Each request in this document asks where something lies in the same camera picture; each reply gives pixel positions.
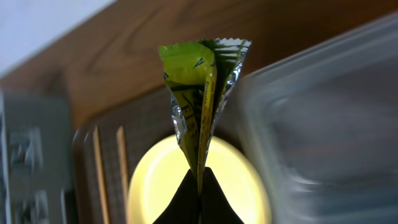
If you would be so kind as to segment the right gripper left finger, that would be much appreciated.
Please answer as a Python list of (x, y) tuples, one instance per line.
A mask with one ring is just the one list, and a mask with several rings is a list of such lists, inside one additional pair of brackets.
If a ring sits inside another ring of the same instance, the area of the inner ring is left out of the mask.
[(198, 224), (197, 182), (188, 170), (167, 208), (154, 224)]

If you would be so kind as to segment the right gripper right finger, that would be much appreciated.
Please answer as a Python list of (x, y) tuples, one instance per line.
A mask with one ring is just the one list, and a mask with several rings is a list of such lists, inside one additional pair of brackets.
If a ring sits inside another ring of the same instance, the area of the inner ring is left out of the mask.
[(203, 176), (201, 220), (203, 224), (243, 224), (209, 167), (205, 168)]

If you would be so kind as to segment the wooden chopstick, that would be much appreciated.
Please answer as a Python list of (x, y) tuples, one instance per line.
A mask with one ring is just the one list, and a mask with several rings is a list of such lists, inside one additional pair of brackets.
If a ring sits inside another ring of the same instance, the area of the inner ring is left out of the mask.
[(129, 187), (129, 170), (128, 170), (128, 156), (126, 150), (126, 141), (124, 135), (124, 128), (122, 126), (116, 132), (116, 140), (118, 147), (119, 168), (121, 174), (121, 186), (123, 191), (123, 202), (125, 211), (126, 224), (129, 224), (128, 214), (128, 187)]
[(94, 154), (95, 154), (95, 164), (96, 164), (96, 172), (97, 172), (97, 181), (99, 188), (99, 197), (101, 203), (101, 212), (103, 217), (104, 224), (110, 224), (109, 217), (109, 209), (108, 209), (108, 199), (106, 195), (106, 182), (104, 178), (104, 170), (103, 170), (103, 160), (101, 154), (101, 146), (100, 146), (100, 136), (99, 129), (96, 126), (93, 131), (93, 146), (94, 146)]

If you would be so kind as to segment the green snack wrapper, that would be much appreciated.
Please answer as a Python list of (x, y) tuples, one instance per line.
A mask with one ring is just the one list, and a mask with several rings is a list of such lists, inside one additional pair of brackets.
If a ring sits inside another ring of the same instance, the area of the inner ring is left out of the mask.
[(161, 45), (164, 83), (171, 92), (177, 143), (197, 182), (203, 175), (211, 138), (238, 81), (251, 41), (202, 39)]

